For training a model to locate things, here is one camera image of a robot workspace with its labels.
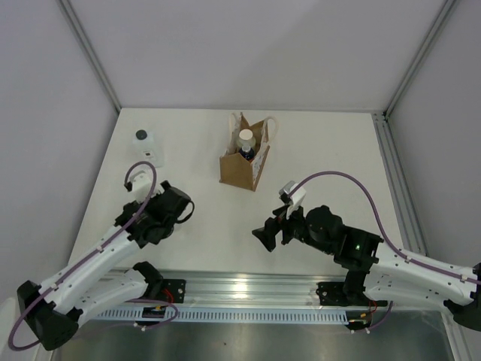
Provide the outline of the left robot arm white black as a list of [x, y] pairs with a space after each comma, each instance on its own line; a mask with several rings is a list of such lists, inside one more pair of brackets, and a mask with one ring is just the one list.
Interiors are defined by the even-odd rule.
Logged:
[[148, 194], [144, 203], [130, 202], [104, 237], [75, 264], [37, 284], [25, 281], [17, 288], [20, 319], [45, 350], [68, 342], [78, 329], [98, 314], [133, 299], [173, 302], [174, 294], [161, 273], [149, 262], [136, 263], [116, 280], [99, 281], [117, 263], [147, 245], [169, 237], [193, 209], [190, 196], [167, 181], [162, 192]]

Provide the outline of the orange bottle blue cap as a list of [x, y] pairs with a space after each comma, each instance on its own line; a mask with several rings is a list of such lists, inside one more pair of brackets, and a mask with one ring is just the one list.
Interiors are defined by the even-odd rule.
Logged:
[[239, 154], [248, 162], [251, 162], [256, 155], [254, 149], [248, 144], [241, 146], [239, 149]]

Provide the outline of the green bottle white cap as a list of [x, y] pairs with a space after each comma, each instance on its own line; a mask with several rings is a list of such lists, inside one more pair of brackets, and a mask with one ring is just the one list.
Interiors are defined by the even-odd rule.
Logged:
[[242, 129], [237, 136], [236, 145], [238, 149], [249, 147], [254, 149], [256, 146], [256, 138], [251, 129]]

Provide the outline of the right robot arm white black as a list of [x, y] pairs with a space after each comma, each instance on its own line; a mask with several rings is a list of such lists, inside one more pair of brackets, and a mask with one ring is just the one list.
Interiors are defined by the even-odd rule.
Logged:
[[317, 286], [324, 306], [397, 305], [449, 314], [468, 329], [480, 329], [480, 267], [447, 265], [428, 257], [390, 247], [378, 235], [343, 224], [323, 205], [305, 213], [278, 208], [264, 225], [252, 231], [268, 251], [295, 239], [332, 256], [347, 270], [343, 281]]

